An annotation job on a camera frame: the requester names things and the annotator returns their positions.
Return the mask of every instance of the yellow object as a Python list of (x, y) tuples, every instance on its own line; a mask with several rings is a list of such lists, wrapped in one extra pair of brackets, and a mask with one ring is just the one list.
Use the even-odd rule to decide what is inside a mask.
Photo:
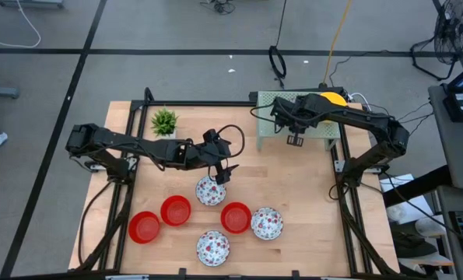
[(345, 101), (345, 99), (343, 99), (343, 97), (338, 93), (326, 92), (322, 93), (321, 96), (326, 97), (333, 104), (347, 106), (347, 101)]
[(353, 0), (347, 0), (347, 6), (345, 7), (345, 11), (343, 12), (342, 20), (340, 20), (340, 24), (338, 25), (337, 32), (335, 33), (335, 38), (333, 38), (333, 42), (331, 42), (330, 54), (328, 55), (328, 63), (326, 64), (326, 72), (324, 73), (323, 83), (326, 83), (326, 77), (328, 76), (328, 72), (330, 71), (330, 62), (331, 62), (331, 54), (333, 53), (333, 49), (335, 48), (335, 43), (338, 39), (338, 34), (340, 33), (340, 29), (342, 28), (343, 23), (345, 22), (345, 18), (347, 17), (347, 12), (349, 12), (350, 4), (352, 4)]

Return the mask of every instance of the potted plant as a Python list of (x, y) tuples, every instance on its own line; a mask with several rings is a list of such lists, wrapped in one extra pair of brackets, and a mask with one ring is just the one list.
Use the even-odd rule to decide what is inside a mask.
[(155, 113), (152, 118), (152, 129), (157, 137), (162, 139), (175, 139), (176, 138), (176, 113), (163, 108)]

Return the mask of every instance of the red plastic bowl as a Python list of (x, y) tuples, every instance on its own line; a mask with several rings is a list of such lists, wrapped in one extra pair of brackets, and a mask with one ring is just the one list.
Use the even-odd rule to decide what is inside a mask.
[(229, 203), (221, 212), (221, 223), (230, 233), (244, 233), (251, 220), (250, 209), (240, 202)]
[(140, 212), (132, 217), (129, 223), (129, 236), (140, 244), (148, 243), (159, 234), (160, 223), (155, 214)]
[(174, 195), (166, 199), (160, 207), (162, 220), (169, 226), (180, 226), (184, 224), (191, 214), (190, 202), (180, 196)]

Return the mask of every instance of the wooden tabletop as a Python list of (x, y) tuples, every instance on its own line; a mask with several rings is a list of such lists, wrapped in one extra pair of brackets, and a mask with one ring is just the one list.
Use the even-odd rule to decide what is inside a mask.
[[(110, 103), (105, 127), (124, 133), (129, 106), (130, 102)], [(149, 118), (158, 109), (149, 107)], [(287, 145), (284, 138), (267, 138), (259, 152), (255, 147), (257, 121), (249, 114), (250, 108), (168, 109), (175, 110), (179, 116), (177, 138), (193, 138), (195, 143), (199, 143), (208, 129), (217, 130), (226, 124), (236, 124), (244, 130), (246, 146), (240, 156), (230, 159), (230, 165), (240, 166), (226, 184), (226, 199), (217, 206), (204, 206), (195, 197), (195, 185), (207, 175), (207, 169), (160, 172), (149, 159), (141, 159), (131, 217), (141, 211), (151, 211), (160, 218), (163, 201), (175, 194), (190, 201), (191, 217), (179, 227), (163, 224), (160, 219), (160, 233), (148, 244), (134, 243), (127, 236), (122, 273), (177, 274), (179, 268), (187, 268), (189, 275), (291, 275), (292, 270), (298, 270), (302, 276), (349, 276), (338, 202), (328, 197), (328, 189), (335, 183), (335, 177), (331, 155), (324, 150), (323, 140), (306, 139), (303, 147), (298, 148)], [(150, 127), (148, 119), (144, 138), (155, 139)], [(352, 156), (359, 156), (370, 148), (367, 131), (351, 127), (347, 127), (346, 131)], [(231, 152), (240, 148), (237, 131), (226, 129), (221, 136), (233, 143)], [(365, 174), (363, 182), (379, 186), (375, 175)], [(85, 205), (105, 183), (105, 172), (92, 175)], [(84, 225), (83, 257), (103, 236), (112, 191), (111, 187), (102, 194), (88, 212)], [(358, 191), (367, 237), (389, 266), (398, 271), (381, 194), (366, 187), (360, 187)], [(239, 235), (228, 233), (220, 224), (219, 217), (224, 206), (232, 201), (243, 202), (252, 212), (265, 206), (278, 210), (285, 223), (282, 235), (276, 240), (264, 241), (251, 230)], [(219, 230), (230, 240), (230, 256), (217, 268), (206, 267), (196, 256), (198, 238), (208, 230)], [(353, 239), (358, 268), (363, 271), (360, 246), (356, 238)], [(114, 254), (111, 252), (116, 245), (117, 237), (110, 244), (108, 267), (112, 267)], [(78, 265), (76, 241), (69, 267)]]

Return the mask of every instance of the white cable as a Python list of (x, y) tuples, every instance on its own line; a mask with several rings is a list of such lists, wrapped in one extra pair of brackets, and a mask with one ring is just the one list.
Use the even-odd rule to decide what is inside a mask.
[(37, 45), (39, 45), (39, 43), (41, 42), (41, 35), (39, 34), (39, 31), (37, 31), (36, 27), (34, 27), (34, 25), (32, 25), (32, 23), (30, 22), (30, 20), (27, 19), (27, 16), (26, 16), (26, 14), (23, 12), (22, 6), (20, 5), (20, 0), (16, 0), (16, 3), (17, 3), (18, 6), (19, 6), (19, 11), (22, 13), (23, 18), (26, 19), (26, 21), (29, 23), (30, 27), (32, 27), (32, 29), (34, 30), (34, 32), (36, 32), (36, 34), (37, 34), (37, 36), (39, 37), (39, 39), (37, 40), (37, 43), (35, 43), (35, 44), (32, 45), (32, 46), (17, 45), (17, 44), (6, 44), (6, 43), (2, 43), (2, 42), (0, 42), (0, 45), (6, 46), (6, 47), (26, 47), (26, 48), (37, 47)]
[(350, 98), (351, 100), (354, 99), (354, 96), (361, 96), (361, 97), (364, 99), (364, 102), (366, 103), (366, 106), (368, 107), (368, 110), (369, 110), (370, 112), (373, 112), (373, 111), (371, 110), (370, 103), (368, 102), (368, 100), (366, 99), (366, 97), (364, 97), (363, 94), (361, 94), (361, 93), (349, 94), (349, 98)]

